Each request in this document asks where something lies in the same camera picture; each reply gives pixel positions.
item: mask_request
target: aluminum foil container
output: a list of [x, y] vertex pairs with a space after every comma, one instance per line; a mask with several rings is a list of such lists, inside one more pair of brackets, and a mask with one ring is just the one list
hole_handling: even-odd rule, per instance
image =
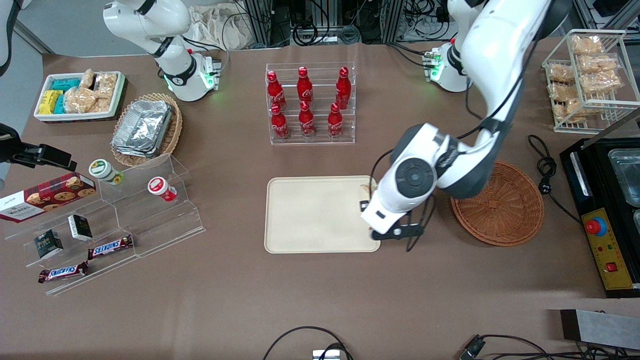
[[135, 101], [113, 135], [111, 146], [121, 154], [153, 158], [161, 150], [172, 107], [164, 101]]

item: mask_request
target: white tray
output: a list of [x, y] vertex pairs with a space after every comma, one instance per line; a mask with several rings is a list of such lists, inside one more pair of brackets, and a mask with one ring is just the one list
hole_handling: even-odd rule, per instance
[[100, 71], [106, 74], [116, 74], [118, 79], [116, 80], [116, 87], [113, 90], [113, 97], [111, 98], [111, 105], [109, 105], [109, 111], [102, 111], [100, 113], [84, 113], [84, 114], [39, 114], [38, 108], [42, 102], [42, 97], [46, 90], [51, 89], [51, 84], [54, 80], [58, 79], [70, 79], [70, 78], [82, 78], [82, 72], [74, 72], [70, 74], [53, 74], [47, 76], [44, 81], [44, 86], [38, 96], [36, 107], [33, 110], [33, 116], [42, 122], [84, 122], [84, 121], [100, 121], [101, 119], [110, 118], [115, 115], [118, 110], [118, 104], [120, 103], [120, 96], [122, 96], [122, 88], [124, 87], [125, 76], [120, 71]]
[[376, 251], [380, 242], [360, 218], [368, 185], [369, 176], [273, 178], [264, 248], [272, 254]]

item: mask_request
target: coca-cola bottle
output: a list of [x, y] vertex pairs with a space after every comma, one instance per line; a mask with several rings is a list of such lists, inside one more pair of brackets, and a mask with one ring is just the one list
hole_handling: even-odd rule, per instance
[[302, 66], [298, 68], [298, 97], [300, 101], [307, 101], [309, 108], [314, 108], [314, 86], [307, 76], [307, 68]]
[[287, 101], [284, 99], [284, 89], [282, 88], [280, 82], [278, 82], [276, 72], [267, 72], [267, 80], [269, 81], [269, 85], [267, 86], [267, 93], [269, 94], [269, 100], [271, 101], [271, 104], [278, 104], [280, 105], [280, 110], [285, 111], [287, 109]]
[[280, 112], [279, 104], [271, 105], [271, 127], [277, 138], [286, 140], [291, 137], [291, 133], [287, 127], [287, 118]]
[[349, 69], [346, 66], [340, 68], [338, 81], [335, 83], [335, 102], [340, 109], [345, 110], [351, 97], [351, 82], [349, 81]]
[[316, 127], [314, 126], [314, 114], [309, 111], [309, 102], [300, 102], [300, 114], [298, 115], [300, 120], [300, 129], [302, 130], [302, 136], [310, 139], [316, 135]]
[[328, 123], [331, 138], [339, 138], [342, 135], [342, 114], [340, 113], [340, 106], [337, 102], [331, 104]]

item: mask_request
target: yellow control panel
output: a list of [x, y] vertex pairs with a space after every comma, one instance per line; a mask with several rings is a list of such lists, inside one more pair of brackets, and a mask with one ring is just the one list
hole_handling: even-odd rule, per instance
[[605, 289], [631, 289], [631, 277], [604, 208], [583, 215], [582, 222]]

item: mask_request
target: brown woven basket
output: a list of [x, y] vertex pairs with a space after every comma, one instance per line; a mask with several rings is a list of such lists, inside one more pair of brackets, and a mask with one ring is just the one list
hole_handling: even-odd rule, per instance
[[[171, 154], [175, 150], [175, 146], [178, 145], [178, 138], [180, 138], [180, 132], [182, 131], [182, 114], [180, 113], [180, 108], [178, 108], [178, 104], [176, 104], [175, 100], [173, 100], [171, 97], [165, 94], [156, 94], [156, 93], [143, 95], [137, 98], [135, 101], [138, 101], [138, 100], [164, 101], [164, 102], [167, 102], [168, 104], [171, 104], [171, 107], [173, 108], [173, 113], [171, 115], [171, 120], [170, 120], [171, 123], [169, 124], [169, 127], [166, 130], [166, 134], [164, 135], [162, 147], [160, 149], [160, 153], [158, 154], [158, 156], [163, 154]], [[127, 111], [129, 111], [131, 104], [129, 104], [126, 107], [126, 109], [120, 114], [120, 118], [118, 119], [116, 128], [115, 130], [113, 130], [114, 134], [116, 133], [116, 131], [118, 131], [118, 128], [122, 123], [122, 119], [124, 118], [124, 115], [127, 113]], [[113, 153], [113, 156], [115, 156], [116, 160], [118, 160], [119, 163], [130, 166], [130, 167], [134, 167], [148, 160], [151, 160], [151, 158], [144, 158], [141, 156], [131, 156], [131, 155], [120, 154], [119, 152], [115, 151], [114, 148], [111, 148], [111, 152]]]
[[545, 208], [538, 187], [519, 168], [496, 161], [480, 194], [451, 199], [458, 221], [473, 236], [497, 246], [529, 241], [542, 226]]

